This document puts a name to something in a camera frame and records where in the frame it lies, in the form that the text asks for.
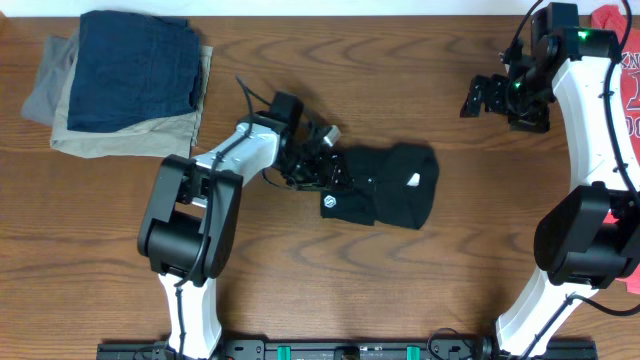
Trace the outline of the black t-shirt with logo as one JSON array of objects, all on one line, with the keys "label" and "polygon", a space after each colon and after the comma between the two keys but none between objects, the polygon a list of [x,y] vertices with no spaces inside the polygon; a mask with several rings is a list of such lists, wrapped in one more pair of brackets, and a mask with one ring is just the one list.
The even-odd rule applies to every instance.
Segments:
[{"label": "black t-shirt with logo", "polygon": [[420,229],[428,219],[439,165],[426,145],[355,146],[344,152],[350,187],[321,193],[323,218],[372,226],[375,222]]}]

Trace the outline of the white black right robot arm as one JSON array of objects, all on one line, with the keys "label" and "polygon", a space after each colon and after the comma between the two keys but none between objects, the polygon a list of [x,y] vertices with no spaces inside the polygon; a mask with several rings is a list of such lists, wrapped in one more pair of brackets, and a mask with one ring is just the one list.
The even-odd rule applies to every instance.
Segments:
[{"label": "white black right robot arm", "polygon": [[539,25],[531,50],[514,41],[506,75],[475,77],[461,115],[505,115],[511,126],[546,132],[560,107],[570,157],[570,190],[539,222],[536,266],[477,359],[571,359],[592,345],[554,340],[580,305],[639,264],[639,165],[619,90],[622,53],[615,32],[576,24]]}]

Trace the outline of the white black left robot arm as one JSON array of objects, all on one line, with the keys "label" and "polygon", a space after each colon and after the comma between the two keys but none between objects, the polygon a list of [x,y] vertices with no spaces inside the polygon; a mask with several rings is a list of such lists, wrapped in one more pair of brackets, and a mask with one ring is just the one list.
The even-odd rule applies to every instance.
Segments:
[{"label": "white black left robot arm", "polygon": [[347,184],[346,166],[334,153],[335,125],[309,126],[295,139],[296,123],[252,114],[214,149],[186,158],[169,155],[159,167],[138,235],[165,289],[171,333],[170,359],[209,359],[218,346],[216,280],[234,243],[243,187],[267,168],[296,190],[324,191]]}]

